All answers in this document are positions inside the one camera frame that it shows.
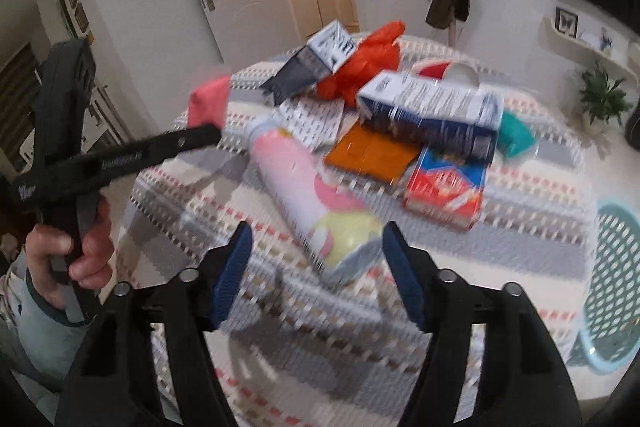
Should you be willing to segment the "person's left forearm sleeve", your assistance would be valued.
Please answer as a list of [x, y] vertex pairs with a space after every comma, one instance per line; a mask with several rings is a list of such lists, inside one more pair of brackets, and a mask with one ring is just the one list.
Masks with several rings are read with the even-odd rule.
[[61, 391], [88, 329], [35, 291], [23, 254], [2, 275], [1, 360], [26, 383]]

